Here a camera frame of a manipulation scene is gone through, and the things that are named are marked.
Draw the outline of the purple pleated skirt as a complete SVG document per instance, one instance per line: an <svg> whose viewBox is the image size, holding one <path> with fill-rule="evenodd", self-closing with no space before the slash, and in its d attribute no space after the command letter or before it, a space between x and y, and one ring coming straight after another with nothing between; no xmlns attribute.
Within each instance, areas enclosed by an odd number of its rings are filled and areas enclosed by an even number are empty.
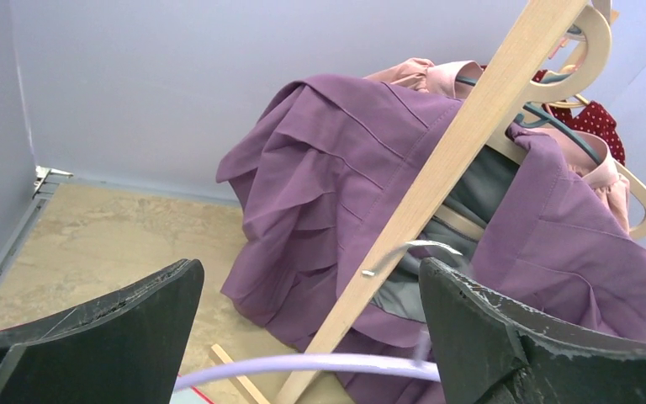
<svg viewBox="0 0 646 404"><path fill-rule="evenodd" d="M305 350L461 103L355 77L292 82L222 160L246 245L222 291L248 320ZM646 343L646 249L545 130L511 125L512 162L478 247L481 284L551 316Z"/></svg>

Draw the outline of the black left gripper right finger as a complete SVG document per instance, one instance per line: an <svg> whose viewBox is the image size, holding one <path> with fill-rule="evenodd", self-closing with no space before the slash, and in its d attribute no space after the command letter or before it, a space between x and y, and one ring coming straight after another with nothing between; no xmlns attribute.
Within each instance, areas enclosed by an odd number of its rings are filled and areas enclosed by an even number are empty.
<svg viewBox="0 0 646 404"><path fill-rule="evenodd" d="M646 403L646 343L577 326L434 258L419 286L449 403Z"/></svg>

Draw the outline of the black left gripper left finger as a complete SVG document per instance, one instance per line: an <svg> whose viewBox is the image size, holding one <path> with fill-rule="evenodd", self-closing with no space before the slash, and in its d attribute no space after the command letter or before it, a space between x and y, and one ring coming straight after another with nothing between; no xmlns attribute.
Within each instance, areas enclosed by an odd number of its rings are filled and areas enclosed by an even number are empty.
<svg viewBox="0 0 646 404"><path fill-rule="evenodd" d="M0 403L167 403L205 272L182 259L98 298L0 330Z"/></svg>

